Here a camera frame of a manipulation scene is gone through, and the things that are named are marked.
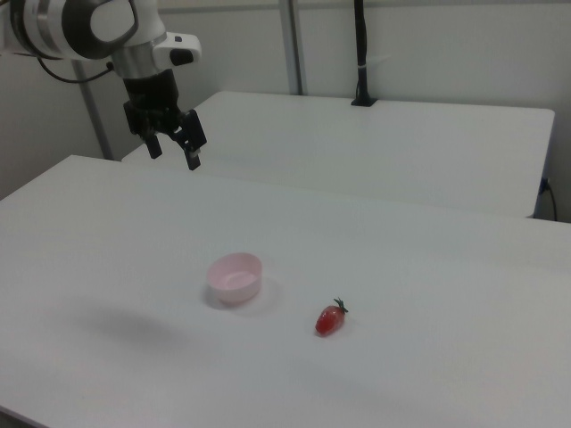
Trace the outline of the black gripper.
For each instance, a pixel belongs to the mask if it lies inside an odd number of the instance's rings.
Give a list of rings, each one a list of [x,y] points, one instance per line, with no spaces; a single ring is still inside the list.
[[[157,134],[178,142],[191,171],[201,166],[200,151],[207,143],[195,110],[182,113],[178,108],[178,86],[173,70],[149,78],[125,78],[128,101],[123,104],[128,127],[145,143],[152,159],[162,155]]]

